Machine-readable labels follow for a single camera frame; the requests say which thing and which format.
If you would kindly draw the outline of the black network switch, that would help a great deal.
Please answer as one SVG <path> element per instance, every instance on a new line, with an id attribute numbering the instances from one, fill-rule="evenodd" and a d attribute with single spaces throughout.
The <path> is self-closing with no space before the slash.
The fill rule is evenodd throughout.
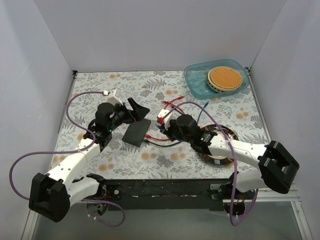
<path id="1" fill-rule="evenodd" d="M 151 120 L 144 118 L 141 121 L 131 123 L 124 133 L 122 141 L 139 148 L 142 145 L 151 122 Z"/>

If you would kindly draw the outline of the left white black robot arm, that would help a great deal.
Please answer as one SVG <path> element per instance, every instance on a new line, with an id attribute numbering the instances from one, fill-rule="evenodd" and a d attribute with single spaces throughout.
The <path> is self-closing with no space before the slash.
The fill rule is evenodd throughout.
<path id="1" fill-rule="evenodd" d="M 93 201 L 106 198 L 108 191 L 102 176 L 90 173 L 80 180 L 76 176 L 109 144 L 113 130 L 143 120 L 150 111 L 132 98 L 128 102 L 132 109 L 118 100 L 99 104 L 75 153 L 46 174 L 37 173 L 33 177 L 28 203 L 32 211 L 57 223 L 75 203 L 86 198 Z"/>

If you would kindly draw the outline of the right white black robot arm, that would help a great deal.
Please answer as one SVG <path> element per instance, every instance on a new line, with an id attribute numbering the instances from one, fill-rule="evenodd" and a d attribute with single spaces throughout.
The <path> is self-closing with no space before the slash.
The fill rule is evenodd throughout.
<path id="1" fill-rule="evenodd" d="M 199 154 L 231 158 L 253 167 L 248 172 L 239 172 L 231 177 L 226 186 L 227 195 L 237 199 L 244 192 L 269 188 L 280 194 L 287 194 L 300 168 L 299 163 L 278 141 L 269 144 L 254 144 L 227 139 L 224 133 L 200 128 L 191 115 L 174 118 L 165 111 L 159 113 L 157 122 L 160 131 L 171 141 L 179 140 L 190 144 Z"/>

